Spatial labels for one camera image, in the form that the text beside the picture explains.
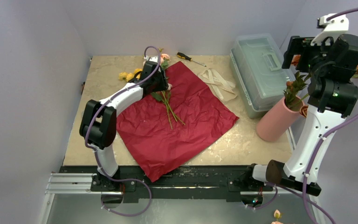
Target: cable clip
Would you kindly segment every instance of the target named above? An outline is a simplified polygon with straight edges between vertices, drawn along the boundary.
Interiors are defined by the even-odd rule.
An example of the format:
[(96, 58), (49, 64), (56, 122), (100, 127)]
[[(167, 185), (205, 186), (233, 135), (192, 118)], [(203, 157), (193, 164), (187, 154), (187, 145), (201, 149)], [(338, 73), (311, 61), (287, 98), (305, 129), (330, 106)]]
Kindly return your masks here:
[(323, 135), (319, 137), (320, 139), (322, 139), (323, 141), (326, 141), (326, 137), (324, 137)]

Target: container handle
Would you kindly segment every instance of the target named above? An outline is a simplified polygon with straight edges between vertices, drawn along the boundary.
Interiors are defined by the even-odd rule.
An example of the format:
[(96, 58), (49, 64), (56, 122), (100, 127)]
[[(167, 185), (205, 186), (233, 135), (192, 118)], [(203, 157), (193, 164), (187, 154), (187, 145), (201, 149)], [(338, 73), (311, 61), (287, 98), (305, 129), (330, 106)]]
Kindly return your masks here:
[(276, 57), (275, 53), (264, 53), (262, 57), (264, 58), (265, 62), (267, 63), (271, 71), (276, 71), (281, 69), (282, 65), (279, 62), (278, 58)]

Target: white wall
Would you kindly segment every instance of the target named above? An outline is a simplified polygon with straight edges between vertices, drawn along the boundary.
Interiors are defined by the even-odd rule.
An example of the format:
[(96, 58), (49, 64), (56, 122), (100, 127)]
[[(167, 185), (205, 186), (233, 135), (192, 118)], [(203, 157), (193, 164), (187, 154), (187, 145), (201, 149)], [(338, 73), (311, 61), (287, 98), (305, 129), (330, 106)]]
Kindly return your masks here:
[(271, 33), (280, 46), (305, 0), (63, 0), (92, 55), (228, 55), (238, 35)]
[(0, 0), (0, 224), (34, 224), (88, 56), (58, 0)]
[[(358, 7), (358, 1), (341, 0), (308, 0), (293, 25), (282, 52), (287, 49), (292, 35), (314, 36), (316, 18), (328, 13), (337, 13)], [(348, 14), (349, 32), (358, 36), (358, 12)], [(358, 102), (352, 115), (358, 113)], [(305, 119), (299, 119), (293, 126), (298, 139)], [(321, 206), (325, 208), (337, 223), (358, 223), (358, 121), (341, 129), (334, 136), (322, 162), (318, 183), (322, 187)]]

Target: screwdriver handle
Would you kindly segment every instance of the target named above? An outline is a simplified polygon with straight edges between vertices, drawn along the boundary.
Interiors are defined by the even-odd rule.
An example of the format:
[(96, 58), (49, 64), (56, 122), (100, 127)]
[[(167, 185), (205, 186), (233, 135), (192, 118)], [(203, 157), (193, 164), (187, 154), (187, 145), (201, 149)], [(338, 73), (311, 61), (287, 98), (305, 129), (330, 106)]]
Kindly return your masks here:
[(180, 57), (180, 58), (182, 58), (182, 59), (188, 60), (188, 61), (192, 61), (191, 57), (189, 57), (189, 56), (187, 56), (187, 55), (185, 55), (185, 54), (183, 54), (183, 53), (180, 53), (180, 52), (178, 52), (178, 53), (176, 54), (176, 56), (178, 56), (178, 57)]

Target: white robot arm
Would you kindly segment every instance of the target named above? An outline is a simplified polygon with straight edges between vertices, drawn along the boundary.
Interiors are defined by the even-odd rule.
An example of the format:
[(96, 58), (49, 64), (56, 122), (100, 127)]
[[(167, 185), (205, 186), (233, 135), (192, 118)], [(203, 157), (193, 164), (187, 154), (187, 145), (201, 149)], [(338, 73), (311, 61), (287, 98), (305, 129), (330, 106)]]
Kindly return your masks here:
[[(271, 160), (268, 165), (254, 165), (253, 180), (302, 191), (307, 176), (307, 193), (317, 196), (321, 191), (317, 174), (334, 136), (332, 133), (325, 138), (323, 134), (344, 123), (358, 99), (358, 87), (350, 82), (358, 65), (358, 37), (344, 34), (349, 26), (345, 15), (327, 21), (331, 15), (318, 19), (318, 28), (324, 30), (316, 37), (291, 37), (282, 68), (288, 69), (293, 56), (301, 55), (296, 70), (311, 74), (307, 119), (290, 159), (286, 163)], [(324, 141), (315, 152), (321, 138)]]
[[(157, 72), (153, 74), (147, 82), (130, 88), (147, 77), (156, 66), (158, 66)], [(163, 91), (170, 88), (170, 85), (167, 83), (164, 70), (157, 64), (156, 56), (145, 57), (143, 70), (139, 74), (135, 74), (135, 77), (121, 89), (127, 89), (127, 91), (119, 94), (112, 101), (110, 101), (110, 99), (114, 94), (100, 101), (90, 100), (87, 102), (86, 108), (84, 109), (82, 123), (80, 126), (80, 135), (83, 137), (86, 136), (90, 121), (96, 111), (101, 107), (101, 105), (110, 101), (101, 111), (102, 121), (94, 122), (89, 135), (89, 144), (93, 145), (96, 149), (100, 162), (100, 166), (98, 166), (97, 169), (102, 175), (105, 175), (106, 173), (108, 176), (112, 177), (118, 170), (118, 165), (112, 148), (112, 142), (116, 136), (116, 117), (131, 104), (141, 100), (151, 92)]]

